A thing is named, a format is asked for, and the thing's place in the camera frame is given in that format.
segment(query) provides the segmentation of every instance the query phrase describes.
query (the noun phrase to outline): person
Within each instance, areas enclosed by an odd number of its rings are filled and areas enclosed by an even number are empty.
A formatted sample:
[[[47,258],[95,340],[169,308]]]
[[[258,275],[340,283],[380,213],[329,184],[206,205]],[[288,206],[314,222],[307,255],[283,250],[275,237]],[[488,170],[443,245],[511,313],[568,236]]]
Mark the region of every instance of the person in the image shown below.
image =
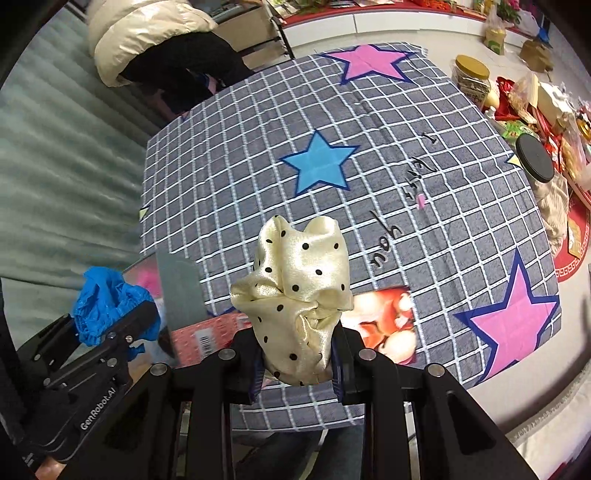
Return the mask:
[[[175,113],[211,97],[211,83],[228,87],[254,73],[212,32],[213,19],[187,0],[92,0],[87,23],[103,83],[161,89]]]

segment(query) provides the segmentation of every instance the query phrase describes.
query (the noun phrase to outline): cream satin scrunchie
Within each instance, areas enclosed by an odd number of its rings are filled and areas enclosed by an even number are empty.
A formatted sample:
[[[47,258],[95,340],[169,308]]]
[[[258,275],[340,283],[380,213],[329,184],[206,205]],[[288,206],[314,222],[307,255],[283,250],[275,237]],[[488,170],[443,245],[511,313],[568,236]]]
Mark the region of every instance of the cream satin scrunchie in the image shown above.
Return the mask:
[[[353,308],[339,224],[319,216],[299,232],[283,217],[270,219],[254,271],[232,285],[230,297],[248,315],[274,377],[299,386],[331,379],[332,332],[341,312]]]

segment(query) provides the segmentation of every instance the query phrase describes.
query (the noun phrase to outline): puffer jacket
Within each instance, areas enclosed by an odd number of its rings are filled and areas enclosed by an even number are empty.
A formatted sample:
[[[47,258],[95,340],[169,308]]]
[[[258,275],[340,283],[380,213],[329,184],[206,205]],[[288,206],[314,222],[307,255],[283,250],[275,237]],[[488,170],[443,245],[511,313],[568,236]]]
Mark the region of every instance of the puffer jacket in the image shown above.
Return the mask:
[[[187,0],[92,0],[86,13],[90,54],[109,87],[127,85],[119,74],[148,48],[175,35],[217,27]]]

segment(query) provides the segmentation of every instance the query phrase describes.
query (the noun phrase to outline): silver bolt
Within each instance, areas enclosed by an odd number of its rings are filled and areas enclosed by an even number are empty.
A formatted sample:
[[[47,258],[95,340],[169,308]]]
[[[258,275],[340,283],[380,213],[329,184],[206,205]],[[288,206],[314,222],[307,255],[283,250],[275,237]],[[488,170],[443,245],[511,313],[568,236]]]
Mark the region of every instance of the silver bolt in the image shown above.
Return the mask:
[[[442,377],[445,374],[445,368],[443,365],[431,364],[427,367],[427,372],[434,377]]]
[[[372,348],[364,348],[359,351],[359,358],[361,360],[371,361],[377,357],[377,353]]]
[[[166,370],[168,370],[168,366],[166,364],[154,364],[150,367],[150,373],[155,377],[164,375]]]
[[[217,355],[222,360],[232,360],[236,356],[236,352],[231,348],[223,348]]]

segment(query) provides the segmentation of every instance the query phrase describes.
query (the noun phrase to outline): black lid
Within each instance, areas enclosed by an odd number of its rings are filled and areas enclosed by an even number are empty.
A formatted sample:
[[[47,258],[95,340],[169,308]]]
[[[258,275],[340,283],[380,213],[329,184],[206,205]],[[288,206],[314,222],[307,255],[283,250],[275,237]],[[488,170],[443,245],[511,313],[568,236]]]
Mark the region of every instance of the black lid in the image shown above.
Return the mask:
[[[515,142],[515,149],[521,166],[527,173],[542,183],[552,180],[554,177],[552,158],[536,137],[521,134]]]

